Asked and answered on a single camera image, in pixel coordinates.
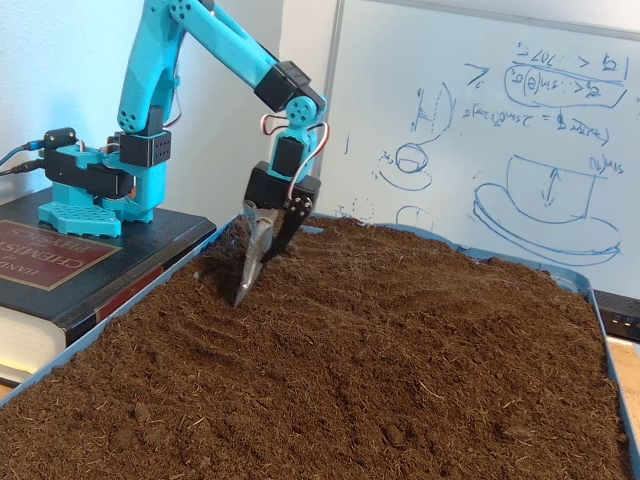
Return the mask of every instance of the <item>wall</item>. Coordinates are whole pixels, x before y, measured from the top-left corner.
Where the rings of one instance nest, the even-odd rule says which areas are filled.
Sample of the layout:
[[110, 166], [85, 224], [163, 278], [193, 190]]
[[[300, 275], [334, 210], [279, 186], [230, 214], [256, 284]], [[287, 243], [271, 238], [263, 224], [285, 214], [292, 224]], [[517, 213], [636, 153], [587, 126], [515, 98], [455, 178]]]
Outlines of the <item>wall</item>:
[[[0, 15], [0, 155], [52, 128], [72, 126], [92, 146], [117, 128], [122, 81], [142, 0], [3, 0]], [[282, 0], [220, 2], [278, 51]], [[172, 129], [164, 208], [221, 223], [241, 208], [252, 166], [267, 156], [266, 107], [191, 37], [180, 57], [184, 115]], [[15, 157], [6, 166], [29, 158]], [[42, 172], [0, 179], [0, 203], [50, 183]]]
[[[440, 0], [457, 7], [544, 20], [640, 31], [637, 0]], [[285, 0], [280, 54], [293, 59], [324, 91], [338, 0]]]

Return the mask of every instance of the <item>whiteboard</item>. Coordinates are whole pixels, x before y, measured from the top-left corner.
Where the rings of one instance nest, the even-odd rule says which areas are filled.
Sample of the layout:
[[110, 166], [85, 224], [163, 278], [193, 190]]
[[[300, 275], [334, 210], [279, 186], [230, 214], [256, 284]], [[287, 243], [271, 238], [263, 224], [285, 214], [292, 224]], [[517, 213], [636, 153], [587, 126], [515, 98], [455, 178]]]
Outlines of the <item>whiteboard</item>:
[[640, 42], [344, 0], [320, 213], [640, 298]]

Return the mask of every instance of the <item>black cable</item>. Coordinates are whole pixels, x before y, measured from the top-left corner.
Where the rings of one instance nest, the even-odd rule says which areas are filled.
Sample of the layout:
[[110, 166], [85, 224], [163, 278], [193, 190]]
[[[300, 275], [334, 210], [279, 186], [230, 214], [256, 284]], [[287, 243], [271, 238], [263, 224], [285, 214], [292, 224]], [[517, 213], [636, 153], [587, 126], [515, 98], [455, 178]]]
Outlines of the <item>black cable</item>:
[[9, 170], [4, 170], [0, 172], [0, 177], [4, 177], [5, 175], [17, 175], [19, 173], [32, 172], [39, 168], [44, 168], [44, 160], [41, 158], [39, 158], [38, 160], [30, 160], [28, 162], [21, 163], [18, 166], [10, 168]]

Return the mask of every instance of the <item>wooden surface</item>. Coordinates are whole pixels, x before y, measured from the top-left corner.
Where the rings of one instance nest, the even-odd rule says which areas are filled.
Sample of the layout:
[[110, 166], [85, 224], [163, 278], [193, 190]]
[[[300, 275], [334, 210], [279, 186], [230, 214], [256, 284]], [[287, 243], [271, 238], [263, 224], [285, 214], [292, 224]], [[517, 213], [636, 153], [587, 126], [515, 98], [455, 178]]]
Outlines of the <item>wooden surface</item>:
[[7, 395], [10, 391], [11, 391], [10, 388], [7, 388], [7, 387], [4, 387], [4, 386], [0, 385], [0, 398], [2, 398], [5, 395]]
[[[611, 355], [620, 377], [636, 438], [640, 439], [640, 351], [631, 342], [608, 339]], [[0, 385], [0, 398], [11, 390]]]

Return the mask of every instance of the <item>soil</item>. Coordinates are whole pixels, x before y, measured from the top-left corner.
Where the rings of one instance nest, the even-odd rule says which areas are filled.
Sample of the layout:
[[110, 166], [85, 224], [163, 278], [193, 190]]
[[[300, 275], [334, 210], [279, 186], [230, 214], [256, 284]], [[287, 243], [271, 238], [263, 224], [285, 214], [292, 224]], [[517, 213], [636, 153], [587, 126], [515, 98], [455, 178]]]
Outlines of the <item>soil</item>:
[[0, 479], [631, 478], [584, 298], [406, 233], [312, 223], [238, 309], [231, 228], [10, 402]]

